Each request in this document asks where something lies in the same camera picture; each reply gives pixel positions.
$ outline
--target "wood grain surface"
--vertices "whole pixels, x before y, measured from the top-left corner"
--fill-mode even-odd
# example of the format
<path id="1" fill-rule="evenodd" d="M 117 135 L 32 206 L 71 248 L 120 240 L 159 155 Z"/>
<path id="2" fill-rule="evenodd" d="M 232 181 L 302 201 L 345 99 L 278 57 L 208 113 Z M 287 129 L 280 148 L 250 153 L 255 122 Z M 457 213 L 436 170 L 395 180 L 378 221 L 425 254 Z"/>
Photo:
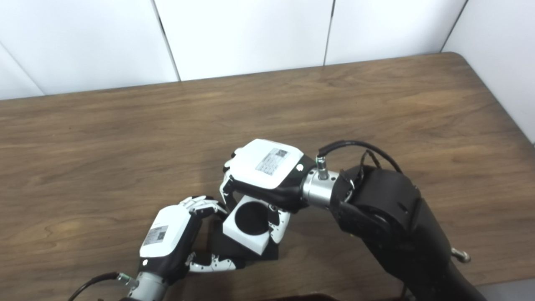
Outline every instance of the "wood grain surface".
<path id="1" fill-rule="evenodd" d="M 218 196 L 223 163 L 254 138 L 310 156 L 338 139 L 371 142 L 472 255 L 459 265 L 472 283 L 535 277 L 535 150 L 464 59 L 444 53 L 0 102 L 0 299 L 66 300 L 97 274 L 135 274 L 158 210 Z M 360 153 L 333 153 L 329 167 Z M 400 290 L 358 238 L 308 208 L 292 216 L 280 260 L 190 274 L 167 300 Z M 77 301 L 126 291 L 97 284 Z"/>

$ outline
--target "white wall panel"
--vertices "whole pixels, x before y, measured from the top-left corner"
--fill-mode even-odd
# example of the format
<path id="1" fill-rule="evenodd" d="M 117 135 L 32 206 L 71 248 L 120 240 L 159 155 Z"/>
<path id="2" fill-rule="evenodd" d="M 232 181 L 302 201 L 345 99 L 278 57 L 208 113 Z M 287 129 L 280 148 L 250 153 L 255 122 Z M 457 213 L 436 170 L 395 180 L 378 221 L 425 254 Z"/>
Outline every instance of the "white wall panel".
<path id="1" fill-rule="evenodd" d="M 332 0 L 156 0 L 182 80 L 323 64 Z"/>
<path id="2" fill-rule="evenodd" d="M 1 1 L 0 41 L 45 94 L 177 80 L 150 0 Z"/>
<path id="3" fill-rule="evenodd" d="M 535 143 L 535 1 L 469 0 L 444 51 L 461 54 Z"/>
<path id="4" fill-rule="evenodd" d="M 439 52 L 465 0 L 337 0 L 326 64 Z"/>
<path id="5" fill-rule="evenodd" d="M 43 93 L 0 43 L 0 100 Z"/>

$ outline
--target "black cable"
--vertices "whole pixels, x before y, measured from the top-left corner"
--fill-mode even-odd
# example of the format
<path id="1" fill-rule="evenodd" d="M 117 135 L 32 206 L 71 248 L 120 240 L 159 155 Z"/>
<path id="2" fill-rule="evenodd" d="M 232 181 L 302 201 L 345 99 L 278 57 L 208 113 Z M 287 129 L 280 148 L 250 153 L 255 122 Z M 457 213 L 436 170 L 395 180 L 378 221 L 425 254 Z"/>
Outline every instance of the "black cable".
<path id="1" fill-rule="evenodd" d="M 401 290 L 400 301 L 405 301 L 406 296 L 407 296 L 407 285 L 403 284 L 403 289 Z"/>
<path id="2" fill-rule="evenodd" d="M 106 273 L 96 276 L 95 278 L 92 278 L 88 282 L 84 283 L 79 289 L 77 289 L 67 301 L 73 301 L 83 290 L 87 289 L 90 285 L 104 280 L 116 280 L 117 277 L 119 277 L 119 273 L 117 272 Z"/>
<path id="3" fill-rule="evenodd" d="M 386 161 L 388 161 L 397 172 L 399 172 L 400 174 L 403 173 L 399 165 L 396 163 L 396 161 L 392 157 L 390 157 L 387 153 L 385 153 L 382 149 L 378 148 L 377 146 L 369 144 L 367 142 L 363 142 L 363 141 L 340 140 L 340 141 L 333 142 L 331 144 L 328 144 L 320 148 L 318 151 L 318 157 L 325 157 L 328 153 L 334 151 L 335 149 L 339 149 L 339 148 L 349 146 L 349 145 L 362 146 L 364 148 L 367 148 L 376 152 L 381 157 L 383 157 Z"/>

